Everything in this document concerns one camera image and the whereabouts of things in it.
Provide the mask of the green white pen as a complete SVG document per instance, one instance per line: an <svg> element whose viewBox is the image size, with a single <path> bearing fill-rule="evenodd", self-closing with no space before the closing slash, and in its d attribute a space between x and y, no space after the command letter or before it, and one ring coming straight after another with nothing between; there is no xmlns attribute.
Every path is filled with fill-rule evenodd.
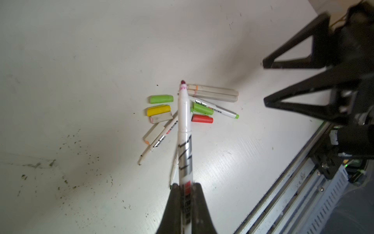
<svg viewBox="0 0 374 234"><path fill-rule="evenodd" d="M190 100L193 101L193 102L195 102L195 103L197 103L197 104L205 106L205 107L207 107L209 109L212 109L212 110L214 110L214 111L216 111L218 113L221 113L221 114L223 114L223 115L225 115L227 117L230 117L230 118L233 118L233 119L238 119L239 118L238 114L236 114L236 113L234 113L234 112L232 112L230 110L227 110L227 109L225 109L223 107L217 106L217 105L215 105L213 103L210 103L210 102L207 102L205 100L199 99L197 97L190 96Z"/></svg>

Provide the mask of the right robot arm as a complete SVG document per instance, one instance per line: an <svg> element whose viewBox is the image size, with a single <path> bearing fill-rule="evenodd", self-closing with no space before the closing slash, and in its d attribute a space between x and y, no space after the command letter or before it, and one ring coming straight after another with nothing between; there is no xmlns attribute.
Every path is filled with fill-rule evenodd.
<svg viewBox="0 0 374 234"><path fill-rule="evenodd" d="M264 99L268 108L332 123L311 152L312 161L332 179L344 160L374 157L374 7L351 6L335 29L322 13L264 58L265 69L323 69L323 72Z"/></svg>

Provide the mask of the red pen cap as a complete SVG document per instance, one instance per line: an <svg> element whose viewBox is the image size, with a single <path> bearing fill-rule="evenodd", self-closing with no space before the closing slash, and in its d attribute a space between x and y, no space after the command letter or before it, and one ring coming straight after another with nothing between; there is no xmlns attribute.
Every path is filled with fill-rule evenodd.
<svg viewBox="0 0 374 234"><path fill-rule="evenodd" d="M193 115L192 122L199 122L199 123L213 123L213 118L205 115Z"/></svg>

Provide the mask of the red white pen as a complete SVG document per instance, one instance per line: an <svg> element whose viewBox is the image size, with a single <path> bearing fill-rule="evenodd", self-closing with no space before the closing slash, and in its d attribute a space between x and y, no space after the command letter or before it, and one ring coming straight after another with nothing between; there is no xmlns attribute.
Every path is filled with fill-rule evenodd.
<svg viewBox="0 0 374 234"><path fill-rule="evenodd" d="M191 101L188 86L181 81L178 97L178 162L179 187L181 193L181 233L192 233L191 190L192 172L192 134Z"/></svg>

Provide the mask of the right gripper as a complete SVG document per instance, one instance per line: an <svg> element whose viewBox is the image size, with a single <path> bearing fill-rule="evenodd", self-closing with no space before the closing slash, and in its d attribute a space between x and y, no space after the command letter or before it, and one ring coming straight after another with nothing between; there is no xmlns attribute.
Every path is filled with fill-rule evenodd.
<svg viewBox="0 0 374 234"><path fill-rule="evenodd" d="M322 13L262 61L264 69L320 69L328 60L330 15ZM334 67L264 98L268 108L351 125L374 107L374 7L348 10L333 36Z"/></svg>

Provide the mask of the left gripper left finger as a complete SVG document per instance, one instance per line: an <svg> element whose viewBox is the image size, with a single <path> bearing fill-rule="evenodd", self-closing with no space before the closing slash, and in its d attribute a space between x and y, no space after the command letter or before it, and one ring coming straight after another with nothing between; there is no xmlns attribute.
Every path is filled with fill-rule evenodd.
<svg viewBox="0 0 374 234"><path fill-rule="evenodd" d="M181 234L181 190L178 184L171 186L166 208L157 234Z"/></svg>

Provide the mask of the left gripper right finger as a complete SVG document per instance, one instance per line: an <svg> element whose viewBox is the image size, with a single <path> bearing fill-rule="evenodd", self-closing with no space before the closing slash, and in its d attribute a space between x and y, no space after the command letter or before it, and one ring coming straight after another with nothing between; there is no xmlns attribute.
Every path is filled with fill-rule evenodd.
<svg viewBox="0 0 374 234"><path fill-rule="evenodd" d="M192 233L216 234L217 231L211 220L203 189L200 183L192 186Z"/></svg>

